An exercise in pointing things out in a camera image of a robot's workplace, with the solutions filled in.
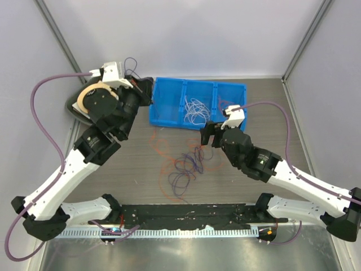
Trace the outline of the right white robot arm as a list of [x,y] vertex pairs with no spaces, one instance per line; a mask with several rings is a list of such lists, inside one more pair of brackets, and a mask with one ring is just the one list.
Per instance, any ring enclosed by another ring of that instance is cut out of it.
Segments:
[[320,225],[328,233],[355,242],[360,228],[360,188],[351,190],[331,185],[298,171],[281,156],[254,146],[249,135],[239,128],[221,128],[212,121],[200,130],[201,144],[221,148],[231,165],[247,177],[282,187],[304,198],[284,199],[263,193],[258,198],[255,217],[267,223],[273,218],[291,218]]

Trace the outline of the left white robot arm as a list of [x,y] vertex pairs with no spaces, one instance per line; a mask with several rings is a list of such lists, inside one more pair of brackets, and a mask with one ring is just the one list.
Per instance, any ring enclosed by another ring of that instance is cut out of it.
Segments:
[[25,231],[49,241],[65,228],[91,220],[114,225],[121,207],[110,194],[80,203],[65,203],[67,196],[101,167],[129,137],[140,107],[152,103],[154,79],[127,75],[129,86],[110,86],[99,76],[91,78],[66,102],[74,116],[88,119],[90,126],[75,141],[61,166],[33,193],[16,196],[11,205],[24,218]]

